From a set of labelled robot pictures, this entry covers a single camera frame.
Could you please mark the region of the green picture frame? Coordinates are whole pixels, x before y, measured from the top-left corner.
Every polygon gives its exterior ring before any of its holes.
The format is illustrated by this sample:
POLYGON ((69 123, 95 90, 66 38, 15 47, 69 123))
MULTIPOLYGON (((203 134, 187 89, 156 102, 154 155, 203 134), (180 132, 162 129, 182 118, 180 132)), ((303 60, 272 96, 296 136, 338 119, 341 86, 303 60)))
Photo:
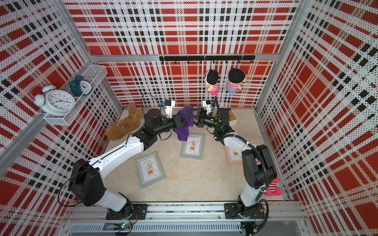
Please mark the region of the green picture frame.
POLYGON ((165 173, 156 151, 137 158, 135 164, 141 189, 165 179, 165 173))
POLYGON ((180 157, 202 160, 205 135, 190 133, 187 141, 183 142, 180 157))

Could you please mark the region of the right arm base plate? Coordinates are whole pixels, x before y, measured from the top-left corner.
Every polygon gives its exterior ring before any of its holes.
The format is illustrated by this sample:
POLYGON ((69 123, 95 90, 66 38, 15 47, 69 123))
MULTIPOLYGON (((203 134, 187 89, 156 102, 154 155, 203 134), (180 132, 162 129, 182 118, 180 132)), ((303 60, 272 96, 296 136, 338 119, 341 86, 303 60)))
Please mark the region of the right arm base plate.
POLYGON ((265 217, 262 204, 244 206, 242 202, 224 204, 226 219, 263 219, 265 217))

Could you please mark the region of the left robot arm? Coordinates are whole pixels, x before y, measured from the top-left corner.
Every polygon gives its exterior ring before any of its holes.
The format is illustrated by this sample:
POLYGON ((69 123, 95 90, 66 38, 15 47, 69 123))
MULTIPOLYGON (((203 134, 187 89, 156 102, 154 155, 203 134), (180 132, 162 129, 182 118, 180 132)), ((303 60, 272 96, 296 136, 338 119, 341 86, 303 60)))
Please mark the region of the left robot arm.
POLYGON ((167 118, 158 109, 149 110, 144 125, 121 145, 93 158, 75 162, 68 190, 85 206, 103 206, 115 218, 127 218, 133 212, 132 202, 121 193, 108 190, 103 179, 119 165, 151 147, 162 133, 179 129, 193 119, 193 106, 185 107, 178 114, 167 118))

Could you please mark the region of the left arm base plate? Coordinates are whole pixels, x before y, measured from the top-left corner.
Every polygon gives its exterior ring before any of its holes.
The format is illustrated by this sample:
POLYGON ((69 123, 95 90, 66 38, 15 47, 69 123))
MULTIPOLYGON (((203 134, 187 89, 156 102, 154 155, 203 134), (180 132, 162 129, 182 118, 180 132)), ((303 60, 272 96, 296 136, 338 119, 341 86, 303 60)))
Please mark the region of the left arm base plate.
POLYGON ((146 218, 148 204, 126 204, 121 211, 109 209, 106 220, 144 220, 146 218))

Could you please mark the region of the purple cloth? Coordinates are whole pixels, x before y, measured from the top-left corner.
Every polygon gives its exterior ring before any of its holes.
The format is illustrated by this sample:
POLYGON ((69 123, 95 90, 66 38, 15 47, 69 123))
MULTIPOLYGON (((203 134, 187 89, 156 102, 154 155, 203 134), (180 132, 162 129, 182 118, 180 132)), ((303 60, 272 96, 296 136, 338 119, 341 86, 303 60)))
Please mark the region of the purple cloth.
POLYGON ((186 142, 190 134, 189 127, 194 126, 194 118, 188 113, 188 111, 193 108, 194 107, 192 105, 189 105, 180 109, 177 113, 178 115, 183 115, 183 117, 181 117, 180 119, 184 122, 180 128, 173 129, 179 141, 186 142))

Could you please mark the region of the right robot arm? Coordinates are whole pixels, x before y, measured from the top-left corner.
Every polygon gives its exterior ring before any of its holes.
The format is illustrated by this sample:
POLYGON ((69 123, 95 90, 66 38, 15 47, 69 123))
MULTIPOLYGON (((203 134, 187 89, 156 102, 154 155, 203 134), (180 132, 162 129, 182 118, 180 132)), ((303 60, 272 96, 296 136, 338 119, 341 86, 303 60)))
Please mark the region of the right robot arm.
POLYGON ((243 174, 246 186, 238 196, 236 212, 230 218, 265 217, 268 208, 262 206, 260 199, 269 185, 277 178, 277 170, 266 145, 253 145, 238 135, 229 125, 229 108, 219 108, 214 117, 204 108, 190 109, 187 114, 193 117, 195 125, 214 129, 214 140, 236 151, 242 157, 243 174))

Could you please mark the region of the pink picture frame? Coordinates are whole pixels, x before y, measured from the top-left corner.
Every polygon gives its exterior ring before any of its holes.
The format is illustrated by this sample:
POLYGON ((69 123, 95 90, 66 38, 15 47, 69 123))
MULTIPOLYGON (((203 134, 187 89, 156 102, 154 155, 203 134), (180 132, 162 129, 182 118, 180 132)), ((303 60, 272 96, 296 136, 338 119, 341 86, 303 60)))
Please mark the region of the pink picture frame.
POLYGON ((224 149, 228 165, 242 164, 242 156, 238 152, 227 146, 225 146, 224 149))

